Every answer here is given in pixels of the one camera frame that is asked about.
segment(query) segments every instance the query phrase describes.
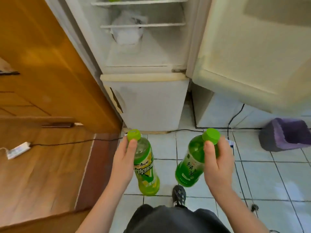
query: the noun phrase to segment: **white plastic bag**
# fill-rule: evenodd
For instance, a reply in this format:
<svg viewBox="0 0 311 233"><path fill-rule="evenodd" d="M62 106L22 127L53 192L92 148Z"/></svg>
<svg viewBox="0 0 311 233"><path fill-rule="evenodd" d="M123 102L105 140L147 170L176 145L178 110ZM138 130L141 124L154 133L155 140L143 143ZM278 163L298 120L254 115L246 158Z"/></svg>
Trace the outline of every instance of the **white plastic bag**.
<svg viewBox="0 0 311 233"><path fill-rule="evenodd" d="M112 25L134 25L146 24L148 18L140 15L140 13L130 10L122 10L121 14L116 18ZM119 45L132 45L138 43L142 37L144 28L111 28L111 34L114 36Z"/></svg>

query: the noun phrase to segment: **bottle label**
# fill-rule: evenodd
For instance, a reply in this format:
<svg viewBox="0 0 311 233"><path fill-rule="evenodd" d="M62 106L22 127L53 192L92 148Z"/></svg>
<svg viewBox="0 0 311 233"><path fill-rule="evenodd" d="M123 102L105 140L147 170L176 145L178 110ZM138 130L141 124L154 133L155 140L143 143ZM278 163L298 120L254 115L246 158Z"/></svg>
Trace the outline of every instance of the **bottle label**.
<svg viewBox="0 0 311 233"><path fill-rule="evenodd" d="M199 176L204 172L204 163L195 160L189 150L188 154L182 161L181 166L183 172L182 176L189 181L199 178Z"/></svg>
<svg viewBox="0 0 311 233"><path fill-rule="evenodd" d="M156 185L157 174L153 167L153 153L150 147L147 157L137 165L134 165L134 171L139 182L145 187Z"/></svg>

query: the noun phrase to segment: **bottle cap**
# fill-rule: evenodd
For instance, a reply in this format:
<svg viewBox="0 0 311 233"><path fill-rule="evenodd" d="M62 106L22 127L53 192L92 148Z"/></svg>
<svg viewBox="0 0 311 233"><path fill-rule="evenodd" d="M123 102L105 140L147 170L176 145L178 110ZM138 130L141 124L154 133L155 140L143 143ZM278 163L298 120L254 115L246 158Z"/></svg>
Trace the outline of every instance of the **bottle cap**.
<svg viewBox="0 0 311 233"><path fill-rule="evenodd" d="M211 141L214 145L216 145L220 139L220 133L214 128L208 128L202 134L202 138L204 141Z"/></svg>
<svg viewBox="0 0 311 233"><path fill-rule="evenodd" d="M135 139L135 140L139 140L140 138L142 137L142 135L140 134L140 131L137 130L137 129L133 129L133 130L130 130L128 133L127 133L127 140L130 141L132 139Z"/></svg>

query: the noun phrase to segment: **refrigerator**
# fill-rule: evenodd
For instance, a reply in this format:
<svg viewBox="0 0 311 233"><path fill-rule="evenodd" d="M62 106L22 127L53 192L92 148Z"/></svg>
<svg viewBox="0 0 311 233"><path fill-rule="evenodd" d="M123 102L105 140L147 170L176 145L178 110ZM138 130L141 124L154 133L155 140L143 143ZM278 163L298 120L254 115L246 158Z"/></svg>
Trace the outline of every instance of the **refrigerator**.
<svg viewBox="0 0 311 233"><path fill-rule="evenodd" d="M128 128L178 129L190 79L268 113L311 105L310 0L65 1ZM120 45L118 28L142 36Z"/></svg>

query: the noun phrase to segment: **black shoe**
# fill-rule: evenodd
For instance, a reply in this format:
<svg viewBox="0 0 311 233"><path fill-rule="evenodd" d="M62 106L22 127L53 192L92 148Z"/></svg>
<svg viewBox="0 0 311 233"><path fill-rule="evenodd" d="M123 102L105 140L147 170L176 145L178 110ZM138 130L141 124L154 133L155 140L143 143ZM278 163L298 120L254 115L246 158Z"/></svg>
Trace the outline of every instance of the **black shoe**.
<svg viewBox="0 0 311 233"><path fill-rule="evenodd" d="M186 203L186 191L181 185L176 185L172 192L174 206L184 207Z"/></svg>

